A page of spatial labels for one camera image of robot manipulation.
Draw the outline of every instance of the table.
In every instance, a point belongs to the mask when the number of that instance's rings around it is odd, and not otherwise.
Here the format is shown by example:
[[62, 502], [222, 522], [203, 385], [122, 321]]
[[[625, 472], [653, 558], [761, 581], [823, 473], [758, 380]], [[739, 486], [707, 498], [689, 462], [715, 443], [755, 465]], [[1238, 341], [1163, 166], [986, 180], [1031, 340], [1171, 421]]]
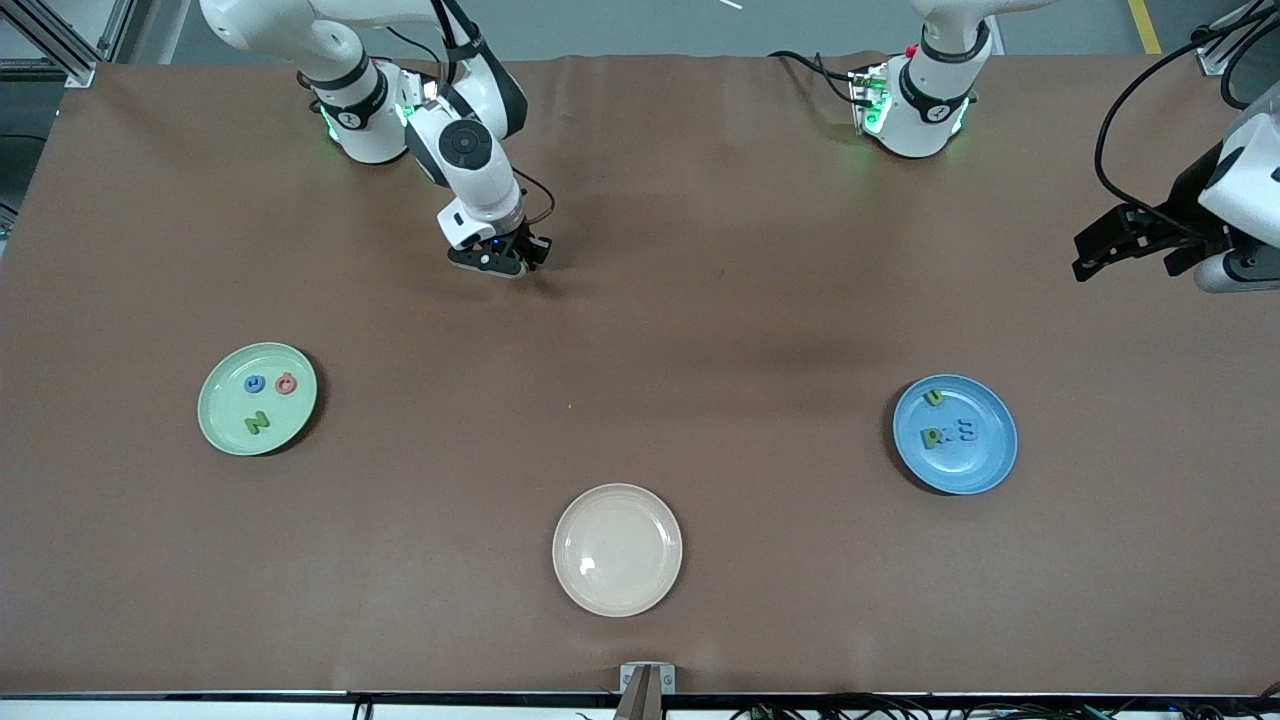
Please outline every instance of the table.
[[[102, 67], [0, 270], [0, 688], [594, 689], [659, 659], [689, 692], [1257, 692], [1280, 296], [1070, 270], [1148, 61], [993, 59], [920, 161], [778, 60], [517, 64], [508, 154], [559, 199], [517, 283], [448, 265], [448, 195], [346, 160], [288, 68]], [[1180, 63], [1110, 167], [1158, 199], [1229, 118]], [[323, 415], [221, 455], [197, 391], [264, 340], [316, 359]], [[895, 460], [896, 393], [938, 372], [1018, 419], [991, 493]], [[625, 620], [550, 570], [607, 482], [686, 543]]]

